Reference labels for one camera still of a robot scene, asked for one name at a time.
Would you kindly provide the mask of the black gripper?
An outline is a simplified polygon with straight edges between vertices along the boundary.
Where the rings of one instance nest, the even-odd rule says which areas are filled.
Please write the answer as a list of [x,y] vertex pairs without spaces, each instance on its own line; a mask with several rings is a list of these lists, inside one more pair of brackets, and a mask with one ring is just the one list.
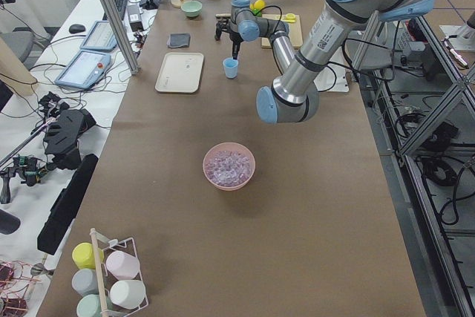
[[215,25],[215,34],[214,40],[220,41],[222,33],[227,33],[229,35],[230,40],[232,43],[232,58],[238,59],[238,54],[240,51],[240,43],[242,42],[242,38],[240,34],[233,29],[231,29],[231,25],[229,24],[229,19],[218,19]]

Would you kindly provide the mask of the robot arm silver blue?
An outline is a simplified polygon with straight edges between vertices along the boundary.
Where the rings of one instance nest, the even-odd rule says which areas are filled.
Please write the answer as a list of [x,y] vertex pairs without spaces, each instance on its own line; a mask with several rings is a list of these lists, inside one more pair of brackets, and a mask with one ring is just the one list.
[[324,0],[324,9],[309,37],[299,50],[294,50],[285,22],[256,16],[249,8],[250,0],[232,0],[230,17],[217,22],[215,37],[229,34],[234,59],[241,42],[267,38],[281,75],[270,86],[259,89],[258,116],[270,124],[303,122],[318,109],[317,75],[351,31],[366,27],[374,13],[378,13],[381,22],[399,21],[429,13],[434,3],[435,0]]

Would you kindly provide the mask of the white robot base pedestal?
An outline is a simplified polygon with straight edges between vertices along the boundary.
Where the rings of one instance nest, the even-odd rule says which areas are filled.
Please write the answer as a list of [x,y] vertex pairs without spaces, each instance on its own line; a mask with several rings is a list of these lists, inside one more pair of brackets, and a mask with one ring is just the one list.
[[[324,49],[329,49],[330,45],[334,45],[339,35],[342,34],[343,28],[337,24],[324,24],[321,29],[323,32]],[[320,92],[348,92],[349,85],[346,78],[346,69],[341,65],[346,65],[343,57],[341,47],[338,46],[330,58],[331,62],[338,63],[337,65],[328,65],[315,78],[315,85]]]

